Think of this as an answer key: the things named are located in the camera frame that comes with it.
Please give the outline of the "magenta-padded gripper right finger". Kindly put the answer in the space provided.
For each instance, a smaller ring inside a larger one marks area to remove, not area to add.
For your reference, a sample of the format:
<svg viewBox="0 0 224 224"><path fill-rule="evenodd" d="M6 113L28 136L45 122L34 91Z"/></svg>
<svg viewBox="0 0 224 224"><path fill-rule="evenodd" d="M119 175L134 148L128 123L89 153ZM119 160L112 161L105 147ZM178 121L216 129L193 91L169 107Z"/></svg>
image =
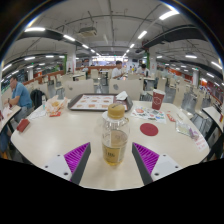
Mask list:
<svg viewBox="0 0 224 224"><path fill-rule="evenodd" d="M159 155L138 143L132 143L132 154L144 185L182 169L169 155Z"/></svg>

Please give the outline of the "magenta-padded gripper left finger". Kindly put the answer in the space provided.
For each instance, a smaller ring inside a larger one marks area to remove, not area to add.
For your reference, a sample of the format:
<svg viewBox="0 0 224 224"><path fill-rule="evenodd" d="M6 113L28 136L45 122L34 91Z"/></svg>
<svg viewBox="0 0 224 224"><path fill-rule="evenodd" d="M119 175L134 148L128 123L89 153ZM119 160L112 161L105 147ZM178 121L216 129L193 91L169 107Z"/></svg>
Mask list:
<svg viewBox="0 0 224 224"><path fill-rule="evenodd" d="M42 169L65 180L79 184L90 153L91 144L85 143L64 155L58 154L43 165Z"/></svg>

